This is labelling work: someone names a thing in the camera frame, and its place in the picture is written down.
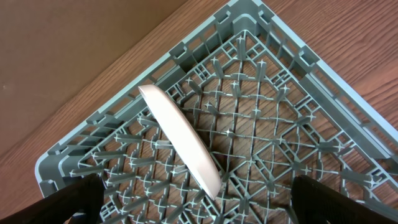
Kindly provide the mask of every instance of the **dish rack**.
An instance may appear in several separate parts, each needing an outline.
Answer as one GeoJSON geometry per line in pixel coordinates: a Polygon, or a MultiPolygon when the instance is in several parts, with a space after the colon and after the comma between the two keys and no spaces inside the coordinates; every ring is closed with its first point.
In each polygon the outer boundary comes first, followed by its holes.
{"type": "Polygon", "coordinates": [[[232,0],[51,147],[35,175],[44,197],[101,175],[103,223],[291,223],[299,174],[398,220],[397,146],[397,130],[265,4],[232,0]],[[145,84],[207,146],[223,182],[215,200],[152,117],[145,84]]]}

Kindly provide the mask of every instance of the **white plastic piece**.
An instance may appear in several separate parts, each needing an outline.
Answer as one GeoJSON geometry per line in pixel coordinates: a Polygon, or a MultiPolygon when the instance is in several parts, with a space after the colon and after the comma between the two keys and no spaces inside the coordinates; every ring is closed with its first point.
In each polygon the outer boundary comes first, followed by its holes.
{"type": "Polygon", "coordinates": [[[181,160],[187,165],[200,187],[214,200],[220,191],[221,179],[198,134],[160,88],[155,85],[144,85],[138,89],[181,160]]]}

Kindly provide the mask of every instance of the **wooden table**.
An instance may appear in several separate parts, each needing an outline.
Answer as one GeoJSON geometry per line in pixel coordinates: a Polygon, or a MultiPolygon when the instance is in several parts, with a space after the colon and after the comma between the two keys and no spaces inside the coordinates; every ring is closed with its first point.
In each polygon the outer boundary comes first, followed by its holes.
{"type": "MultiPolygon", "coordinates": [[[[28,138],[0,158],[0,218],[42,198],[40,155],[177,44],[226,1],[186,2],[28,138]]],[[[398,128],[398,1],[266,0],[266,4],[398,128]]]]}

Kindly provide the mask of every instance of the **gray plastic crate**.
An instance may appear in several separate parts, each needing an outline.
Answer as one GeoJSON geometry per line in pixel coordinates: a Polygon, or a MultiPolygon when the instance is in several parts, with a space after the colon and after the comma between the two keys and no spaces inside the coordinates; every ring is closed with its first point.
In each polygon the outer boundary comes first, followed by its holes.
{"type": "Polygon", "coordinates": [[[398,220],[378,196],[398,192],[397,146],[398,132],[266,5],[237,0],[51,147],[35,175],[44,197],[101,175],[104,223],[294,222],[297,174],[398,220]],[[224,183],[216,200],[152,119],[137,90],[150,83],[208,146],[224,183]]]}

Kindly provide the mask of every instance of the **black object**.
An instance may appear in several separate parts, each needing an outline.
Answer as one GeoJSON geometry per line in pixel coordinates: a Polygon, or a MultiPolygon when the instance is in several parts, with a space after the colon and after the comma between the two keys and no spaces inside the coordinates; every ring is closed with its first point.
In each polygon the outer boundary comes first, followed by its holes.
{"type": "Polygon", "coordinates": [[[291,194],[299,224],[397,223],[306,175],[294,178],[291,194]]]}
{"type": "Polygon", "coordinates": [[[33,205],[0,220],[0,224],[69,223],[95,224],[104,204],[104,185],[97,174],[90,174],[33,205]]]}

